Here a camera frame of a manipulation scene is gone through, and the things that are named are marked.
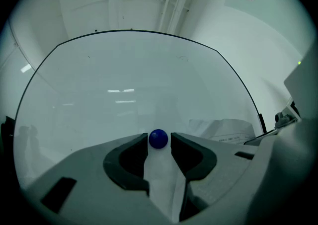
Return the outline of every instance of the blue ball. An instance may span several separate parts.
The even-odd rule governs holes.
[[[168,143],[168,135],[163,130],[156,129],[150,133],[149,144],[152,147],[156,149],[160,149],[165,147],[167,143]]]

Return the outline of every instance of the white surface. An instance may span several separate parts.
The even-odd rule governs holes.
[[[9,18],[13,34],[33,68],[69,39],[60,0],[20,0]]]
[[[285,85],[290,91],[301,118],[318,118],[318,42],[302,63],[288,76]]]
[[[6,22],[0,35],[0,124],[6,116],[15,118],[21,96],[34,73],[27,68],[29,63]]]
[[[193,0],[180,36],[228,60],[269,131],[290,97],[283,82],[312,44],[314,30],[297,0]]]
[[[246,89],[214,50],[146,32],[65,43],[38,70],[19,110],[14,160],[20,185],[84,147],[156,128],[186,132],[193,118],[241,119],[262,134]]]
[[[177,223],[186,180],[171,154],[170,145],[169,139],[164,148],[155,149],[148,142],[144,179],[149,182],[149,199],[170,221]]]
[[[26,65],[29,63],[15,48],[0,69],[0,124],[5,122],[5,116],[15,119],[22,94],[34,73],[32,68],[22,72]]]

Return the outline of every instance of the rectangular hole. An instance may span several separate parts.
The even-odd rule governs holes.
[[[244,159],[253,159],[254,155],[251,153],[243,152],[243,151],[238,151],[236,154],[238,157],[242,157]]]
[[[291,108],[297,113],[297,115],[300,117],[300,114],[299,114],[299,112],[298,112],[297,107],[295,106],[294,101],[292,102],[292,104],[290,105],[290,107],[291,107]]]
[[[62,177],[45,195],[41,203],[57,214],[75,184],[76,180]]]

